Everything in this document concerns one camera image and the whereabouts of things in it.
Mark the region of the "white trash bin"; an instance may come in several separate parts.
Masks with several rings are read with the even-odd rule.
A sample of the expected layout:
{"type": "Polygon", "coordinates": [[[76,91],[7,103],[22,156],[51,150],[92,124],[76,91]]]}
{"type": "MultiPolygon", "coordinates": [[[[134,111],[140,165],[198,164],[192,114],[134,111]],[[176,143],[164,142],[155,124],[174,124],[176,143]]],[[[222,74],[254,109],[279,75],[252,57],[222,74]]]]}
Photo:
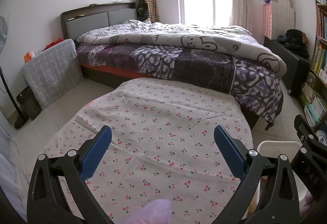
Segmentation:
{"type": "Polygon", "coordinates": [[[253,223],[299,223],[315,205],[309,191],[299,200],[299,178],[293,174],[290,158],[281,152],[285,149],[283,145],[290,144],[290,141],[264,141],[258,147],[259,153],[267,156],[259,179],[257,206],[249,216],[253,223]]]}

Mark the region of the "wooden bookshelf with books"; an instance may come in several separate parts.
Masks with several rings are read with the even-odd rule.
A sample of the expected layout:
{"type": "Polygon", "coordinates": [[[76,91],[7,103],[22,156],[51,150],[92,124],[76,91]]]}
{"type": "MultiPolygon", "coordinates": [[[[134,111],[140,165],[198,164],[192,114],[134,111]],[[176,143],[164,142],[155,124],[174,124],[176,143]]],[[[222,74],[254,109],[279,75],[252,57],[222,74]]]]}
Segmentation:
{"type": "Polygon", "coordinates": [[[326,0],[315,0],[316,29],[309,75],[302,85],[301,102],[309,125],[316,130],[326,119],[326,0]]]}

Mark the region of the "black fan stand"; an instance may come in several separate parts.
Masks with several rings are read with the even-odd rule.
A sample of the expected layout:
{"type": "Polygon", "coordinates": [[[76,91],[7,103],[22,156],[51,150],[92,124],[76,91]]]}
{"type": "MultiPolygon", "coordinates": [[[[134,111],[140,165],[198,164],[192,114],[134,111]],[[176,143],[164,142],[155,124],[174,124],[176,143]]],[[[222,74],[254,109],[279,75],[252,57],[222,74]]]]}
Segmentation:
{"type": "Polygon", "coordinates": [[[14,123],[14,127],[16,129],[20,129],[20,128],[22,128],[22,126],[24,126],[24,124],[26,124],[26,122],[28,121],[29,117],[26,114],[24,114],[20,110],[20,108],[18,107],[18,105],[16,104],[15,99],[13,98],[13,96],[11,94],[11,91],[9,90],[9,86],[7,84],[6,78],[5,78],[4,74],[3,74],[3,70],[2,70],[1,67],[0,67],[0,75],[1,75],[1,80],[3,82],[3,86],[4,86],[4,88],[5,88],[8,96],[9,96],[11,102],[12,102],[12,104],[14,105],[14,107],[15,107],[17,113],[18,113],[17,118],[16,118],[16,121],[14,123]]]}

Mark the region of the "purple patterned quilt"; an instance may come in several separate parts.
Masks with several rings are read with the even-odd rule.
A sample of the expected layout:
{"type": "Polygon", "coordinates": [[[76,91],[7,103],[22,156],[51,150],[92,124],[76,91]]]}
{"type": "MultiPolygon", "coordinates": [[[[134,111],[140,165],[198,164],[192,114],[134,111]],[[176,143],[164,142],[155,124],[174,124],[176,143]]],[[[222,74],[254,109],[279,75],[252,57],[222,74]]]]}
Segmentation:
{"type": "Polygon", "coordinates": [[[180,81],[230,94],[253,128],[258,118],[273,125],[283,106],[283,91],[266,65],[218,52],[142,44],[78,44],[85,77],[111,86],[141,77],[180,81]]]}

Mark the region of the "pile of dark clothes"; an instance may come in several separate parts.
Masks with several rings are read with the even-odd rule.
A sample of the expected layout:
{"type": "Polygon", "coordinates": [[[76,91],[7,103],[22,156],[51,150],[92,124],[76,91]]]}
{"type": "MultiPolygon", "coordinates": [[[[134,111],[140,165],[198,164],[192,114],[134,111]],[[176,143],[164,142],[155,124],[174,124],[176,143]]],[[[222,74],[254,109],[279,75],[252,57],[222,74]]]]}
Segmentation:
{"type": "Polygon", "coordinates": [[[302,31],[290,29],[285,35],[279,35],[277,41],[292,53],[305,59],[309,58],[308,38],[302,31]]]}

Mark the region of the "cherry print table cloth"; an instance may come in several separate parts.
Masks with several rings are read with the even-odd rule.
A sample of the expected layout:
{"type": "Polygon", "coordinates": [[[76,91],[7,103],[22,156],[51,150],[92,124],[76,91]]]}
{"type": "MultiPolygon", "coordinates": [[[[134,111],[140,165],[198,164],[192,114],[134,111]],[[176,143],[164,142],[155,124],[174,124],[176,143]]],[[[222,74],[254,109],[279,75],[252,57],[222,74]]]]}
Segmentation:
{"type": "Polygon", "coordinates": [[[86,185],[115,223],[157,199],[171,202],[172,223],[213,222],[239,184],[215,144],[215,127],[253,147],[249,125],[232,96],[138,78],[83,107],[45,153],[60,157],[78,149],[105,125],[112,142],[86,185]]]}

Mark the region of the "grey checked cushion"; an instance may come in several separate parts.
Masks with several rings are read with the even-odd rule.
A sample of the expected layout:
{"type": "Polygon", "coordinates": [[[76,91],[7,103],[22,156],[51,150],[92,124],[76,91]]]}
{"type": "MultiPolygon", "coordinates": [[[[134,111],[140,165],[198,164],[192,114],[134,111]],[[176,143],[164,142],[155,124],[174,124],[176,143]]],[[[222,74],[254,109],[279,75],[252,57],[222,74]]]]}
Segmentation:
{"type": "Polygon", "coordinates": [[[42,110],[84,80],[75,43],[64,40],[23,66],[23,76],[42,110]]]}

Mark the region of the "white cartoon print duvet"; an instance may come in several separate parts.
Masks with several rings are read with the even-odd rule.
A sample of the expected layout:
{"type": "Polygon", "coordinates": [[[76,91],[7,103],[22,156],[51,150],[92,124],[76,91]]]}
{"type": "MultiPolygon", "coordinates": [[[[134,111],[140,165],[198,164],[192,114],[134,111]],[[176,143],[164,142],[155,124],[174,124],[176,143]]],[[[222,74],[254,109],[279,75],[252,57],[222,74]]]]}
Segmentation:
{"type": "Polygon", "coordinates": [[[87,45],[144,44],[209,50],[246,58],[268,66],[278,78],[287,72],[285,62],[270,49],[258,43],[241,26],[203,27],[188,24],[149,23],[128,20],[82,34],[77,42],[87,45]]]}

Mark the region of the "grey padded headboard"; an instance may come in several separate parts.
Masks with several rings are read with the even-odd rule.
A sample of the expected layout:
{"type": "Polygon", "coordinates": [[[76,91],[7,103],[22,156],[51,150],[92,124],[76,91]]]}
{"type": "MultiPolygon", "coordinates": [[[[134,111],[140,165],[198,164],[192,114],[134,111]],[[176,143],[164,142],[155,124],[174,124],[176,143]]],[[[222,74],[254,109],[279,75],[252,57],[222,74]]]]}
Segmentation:
{"type": "Polygon", "coordinates": [[[82,34],[95,29],[136,20],[136,3],[91,4],[87,7],[65,11],[60,15],[65,39],[76,40],[82,34]]]}

